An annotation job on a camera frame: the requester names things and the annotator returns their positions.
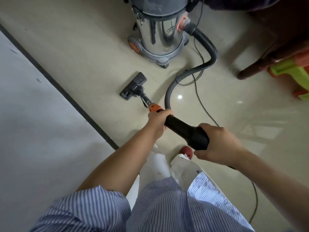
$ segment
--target power cord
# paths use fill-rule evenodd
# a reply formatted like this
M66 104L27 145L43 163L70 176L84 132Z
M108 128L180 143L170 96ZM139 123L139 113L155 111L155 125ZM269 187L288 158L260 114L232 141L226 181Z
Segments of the power cord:
M200 17L199 17L199 19L198 19L198 21L197 21L197 24L196 24L197 26L199 25L200 20L201 20L201 18L202 18L203 6L204 6L204 0L202 0L201 13L200 13ZM194 40L193 40L193 43L194 43L194 47L195 47L196 51L198 52L200 58L202 59L202 61L203 61L203 63L204 63L204 62L205 62L205 61L204 61L204 57L202 56L202 54L200 53L200 51L199 51L198 48L196 47L195 38L194 38ZM177 82L178 85L181 85L181 86L188 86L188 85L191 85L191 84L194 83L194 86L195 86L195 93L196 93L196 96L197 96L197 98L198 98L198 101L200 102L200 104L201 104L201 106L203 107L203 109L204 109L204 111L206 112L206 114L207 114L207 115L212 119L212 121L216 124L216 126L220 127L220 126L218 125L218 123L214 120L214 118L209 114L209 112L208 112L208 111L206 110L206 108L204 107L204 105L203 105L203 103L202 103L202 101L201 101L201 99L200 99L200 96L198 95L198 92L197 92L196 81L202 76L203 72L204 72L204 70L202 70L202 71L199 73L199 75L197 76L196 79L195 79L195 76L192 74L193 81L191 81L191 82L189 82L189 83L187 83L187 84L180 84L180 83L178 83L177 78L178 78L178 74L179 74L179 73L177 73L177 75L176 75L176 82ZM252 222L252 220L253 220L253 218L254 218L256 212L257 212L257 207L258 207L258 204L259 204L259 198L258 198L258 195L257 195L257 189L256 189L256 187L255 187L254 182L251 181L251 183L252 183L252 185L253 185L253 189L254 189L254 193L255 193L256 204L255 204L255 208L254 208L253 214L252 214L252 216L250 217L249 224L251 224L251 222Z

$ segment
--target vacuum wand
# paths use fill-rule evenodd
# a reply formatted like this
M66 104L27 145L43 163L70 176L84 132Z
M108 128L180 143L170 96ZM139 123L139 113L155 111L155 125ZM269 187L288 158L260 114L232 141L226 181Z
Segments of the vacuum wand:
M145 76L140 72L120 93L120 96L129 100L130 97L141 97L145 107L150 112L161 112L162 107L153 103L144 93L142 85L147 81ZM209 144L209 138L201 127L194 127L186 124L175 116L169 115L166 118L165 126L186 140L189 147L194 150L206 150Z

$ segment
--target dark fabric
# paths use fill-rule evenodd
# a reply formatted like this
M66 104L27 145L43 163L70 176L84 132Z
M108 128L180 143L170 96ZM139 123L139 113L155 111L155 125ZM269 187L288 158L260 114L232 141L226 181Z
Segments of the dark fabric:
M280 0L205 0L213 10L259 10Z

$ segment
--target red shoe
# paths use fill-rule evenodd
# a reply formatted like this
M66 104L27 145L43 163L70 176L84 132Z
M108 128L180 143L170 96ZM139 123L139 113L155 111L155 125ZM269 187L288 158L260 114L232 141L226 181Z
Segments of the red shoe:
M192 159L193 157L193 151L190 147L184 146L183 148L180 149L179 154L183 154L189 158L189 160Z

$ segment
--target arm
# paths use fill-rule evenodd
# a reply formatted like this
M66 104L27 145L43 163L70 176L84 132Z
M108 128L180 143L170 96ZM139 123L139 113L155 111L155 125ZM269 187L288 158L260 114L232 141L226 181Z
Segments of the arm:
M309 189L275 170L246 150L224 128L200 124L210 139L206 151L195 151L202 160L232 166L253 181L280 213L300 231L309 231Z
M127 195L138 173L165 130L164 122L170 109L150 112L148 123L121 148L111 154L84 180L77 191L101 185L106 190Z

